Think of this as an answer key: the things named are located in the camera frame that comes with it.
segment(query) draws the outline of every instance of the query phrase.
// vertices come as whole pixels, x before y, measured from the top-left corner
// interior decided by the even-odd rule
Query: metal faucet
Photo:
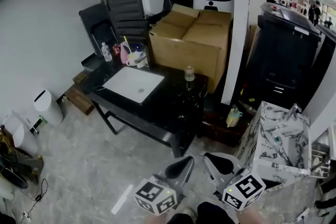
[[[293,116],[294,120],[296,121],[298,119],[297,111],[299,113],[301,113],[302,109],[298,104],[294,103],[294,105],[291,107],[291,109],[288,110],[287,113],[284,113],[284,115],[282,116],[282,120],[283,121],[288,121]]]

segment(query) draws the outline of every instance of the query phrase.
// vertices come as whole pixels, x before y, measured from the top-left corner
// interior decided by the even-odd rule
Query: marble floor
[[[136,186],[141,179],[149,178],[165,162],[171,161],[171,149],[110,118],[119,130],[119,135],[113,135],[96,111],[85,116],[69,102],[62,104],[62,109],[65,119],[59,126],[39,127],[39,153],[45,161],[41,178],[47,179],[49,186],[47,194],[30,213],[32,223],[143,223],[147,213],[135,204],[132,193],[116,215],[111,209],[129,185]],[[186,206],[196,210],[198,204],[209,201],[227,210],[237,223],[234,210],[212,195],[215,185],[202,164],[205,152],[230,153],[232,150],[221,143],[195,138],[187,152],[195,158],[195,168],[185,185],[186,198],[177,211]],[[40,186],[30,185],[25,193],[35,198],[39,191]],[[318,198],[315,179],[305,178],[265,193],[255,206],[268,223],[274,223],[278,214],[284,215],[284,222],[292,222],[305,207],[312,208]],[[14,200],[6,203],[8,214],[13,214],[20,223],[23,211],[29,211],[33,203],[16,189]],[[313,209],[305,224],[322,221]]]

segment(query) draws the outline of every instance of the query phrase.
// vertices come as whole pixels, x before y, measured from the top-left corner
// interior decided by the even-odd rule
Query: floor
[[[48,180],[49,187],[30,213],[32,223],[143,223],[147,213],[135,204],[132,193],[116,215],[111,209],[129,185],[136,186],[172,160],[171,149],[110,118],[119,130],[119,135],[113,135],[96,111],[85,116],[69,102],[62,104],[62,109],[64,121],[55,127],[41,126],[37,135],[39,153],[45,161],[41,178]],[[177,211],[186,206],[196,210],[198,204],[209,201],[226,209],[237,223],[234,210],[212,195],[216,186],[202,164],[202,154],[215,151],[230,153],[232,148],[195,138],[187,152],[195,158],[195,168],[184,188],[186,198]],[[30,185],[25,190],[32,198],[39,192],[40,186]],[[292,222],[305,207],[312,208],[317,198],[315,179],[305,178],[281,190],[265,193],[255,206],[268,223],[274,223],[278,214],[284,215],[284,222]],[[20,223],[23,211],[29,211],[33,203],[16,189],[14,200],[6,205],[9,214],[12,212]],[[322,221],[313,209],[305,224]]]

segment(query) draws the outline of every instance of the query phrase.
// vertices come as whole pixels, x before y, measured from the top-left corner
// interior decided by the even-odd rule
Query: black table
[[[115,135],[109,116],[171,147],[175,157],[183,156],[201,129],[208,78],[195,75],[194,81],[186,82],[183,70],[158,65],[142,68],[164,79],[140,104],[103,87],[123,67],[103,63],[85,80],[83,92]],[[104,114],[99,105],[108,112]]]

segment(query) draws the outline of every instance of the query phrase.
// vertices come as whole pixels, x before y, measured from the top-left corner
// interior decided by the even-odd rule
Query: cardboard box
[[[209,77],[213,93],[225,71],[231,13],[198,11],[174,4],[150,30],[155,62]]]

